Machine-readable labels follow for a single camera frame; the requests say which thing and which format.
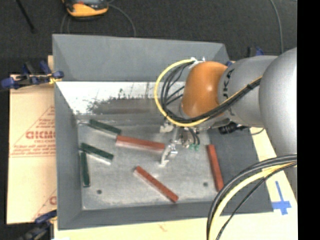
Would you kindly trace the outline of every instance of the metal plate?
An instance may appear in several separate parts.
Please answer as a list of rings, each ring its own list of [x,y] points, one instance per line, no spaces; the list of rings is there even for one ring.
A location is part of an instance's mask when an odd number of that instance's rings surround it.
[[[170,144],[172,132],[160,133],[164,117],[156,108],[154,82],[60,82],[77,118],[78,146],[86,143],[114,155],[111,164],[88,154],[90,187],[81,189],[83,210],[170,204],[165,196],[134,175],[141,166],[179,196],[179,203],[211,201],[217,194],[203,131],[198,151],[181,144],[162,166],[162,152],[116,145],[116,135],[88,126],[94,119],[121,129],[121,135]],[[172,92],[184,83],[178,82]],[[179,100],[172,109],[179,109]]]

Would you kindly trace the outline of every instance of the wooden block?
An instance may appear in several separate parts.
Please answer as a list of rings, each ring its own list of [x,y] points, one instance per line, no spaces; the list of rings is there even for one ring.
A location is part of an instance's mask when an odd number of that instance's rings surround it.
[[[222,179],[215,146],[212,144],[207,145],[206,151],[210,160],[210,166],[212,170],[215,188],[217,191],[220,191],[224,187],[224,180]]]
[[[154,178],[150,173],[145,171],[142,167],[137,166],[134,173],[142,177],[145,181],[155,187],[160,193],[169,198],[172,202],[178,201],[179,197],[173,193],[169,188],[163,185],[160,181]]]
[[[142,148],[147,150],[155,150],[155,151],[163,151],[166,147],[166,145],[161,142],[155,142],[155,141],[122,136],[122,135],[118,135],[116,137],[115,143],[117,145],[120,144],[123,146],[130,146],[130,147]]]

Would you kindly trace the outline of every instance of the red stick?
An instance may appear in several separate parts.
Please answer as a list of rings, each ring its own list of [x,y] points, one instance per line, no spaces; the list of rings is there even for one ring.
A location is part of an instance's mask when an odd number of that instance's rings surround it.
[[[134,170],[136,174],[141,176],[144,180],[150,183],[153,187],[155,187],[159,192],[169,198],[172,202],[178,201],[179,197],[173,193],[169,188],[163,185],[160,181],[154,178],[150,173],[145,171],[142,167],[137,166]]]
[[[210,165],[211,165],[215,188],[217,191],[220,191],[224,187],[224,180],[222,179],[221,170],[220,170],[215,146],[212,144],[207,145],[206,151],[208,153],[209,160],[210,160]]]

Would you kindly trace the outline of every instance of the blue tape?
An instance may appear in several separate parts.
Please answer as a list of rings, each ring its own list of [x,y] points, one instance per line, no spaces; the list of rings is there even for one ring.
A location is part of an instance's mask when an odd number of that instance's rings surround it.
[[[281,193],[281,189],[280,189],[278,181],[275,181],[275,185],[276,185],[276,188],[277,188],[279,196],[280,196],[280,201],[272,202],[271,203],[272,208],[273,208],[273,210],[279,209],[281,211],[282,215],[287,215],[288,214],[287,209],[291,208],[291,204],[289,201],[284,201],[284,197]]]

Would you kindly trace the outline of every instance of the blue clamp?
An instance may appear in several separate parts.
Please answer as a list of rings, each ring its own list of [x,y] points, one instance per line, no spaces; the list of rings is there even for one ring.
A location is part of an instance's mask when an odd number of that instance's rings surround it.
[[[23,236],[19,237],[18,239],[39,240],[48,232],[50,239],[52,239],[54,237],[54,227],[53,224],[50,222],[50,219],[56,216],[57,210],[53,210],[36,218],[34,221],[36,226],[29,230],[27,233],[25,233]]]
[[[15,79],[8,77],[0,81],[2,89],[19,89],[21,87],[33,86],[45,83],[51,83],[55,80],[62,79],[65,74],[62,71],[53,72],[48,64],[41,60],[40,63],[41,73],[44,75],[35,76],[35,70],[29,62],[24,63],[22,66],[22,74],[18,75]]]

